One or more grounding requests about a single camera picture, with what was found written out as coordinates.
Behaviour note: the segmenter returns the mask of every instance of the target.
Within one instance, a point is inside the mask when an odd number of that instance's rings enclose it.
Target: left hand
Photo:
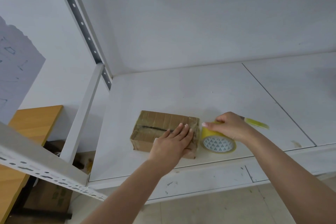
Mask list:
[[[190,151],[186,147],[193,138],[193,134],[188,124],[183,126],[182,123],[172,133],[167,130],[155,140],[148,161],[156,165],[162,176],[166,175],[173,170],[182,156]]]

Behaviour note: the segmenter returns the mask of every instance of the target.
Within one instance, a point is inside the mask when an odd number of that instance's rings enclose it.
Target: packing tape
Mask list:
[[[217,154],[233,152],[236,149],[236,142],[222,133],[202,128],[201,145],[204,149]]]

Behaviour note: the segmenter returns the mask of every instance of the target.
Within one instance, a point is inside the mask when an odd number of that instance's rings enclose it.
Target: white wall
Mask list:
[[[114,75],[336,51],[335,0],[83,1]]]
[[[0,16],[27,35],[46,61],[20,109],[64,105],[49,139],[65,139],[95,63],[64,0],[0,0]],[[79,151],[95,150],[108,90],[101,80]]]

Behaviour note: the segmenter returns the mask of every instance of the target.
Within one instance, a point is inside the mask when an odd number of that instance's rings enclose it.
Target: floor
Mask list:
[[[329,177],[322,175],[320,179],[336,191],[336,177]],[[94,198],[74,194],[70,205],[73,217],[67,224],[79,224],[100,204],[101,202]],[[294,224],[295,222],[273,186],[264,184],[145,205],[134,222],[134,224],[170,223]]]

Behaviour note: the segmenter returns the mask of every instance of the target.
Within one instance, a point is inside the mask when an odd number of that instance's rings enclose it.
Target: drawing on paper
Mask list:
[[[0,122],[11,120],[44,61],[31,40],[0,17]]]

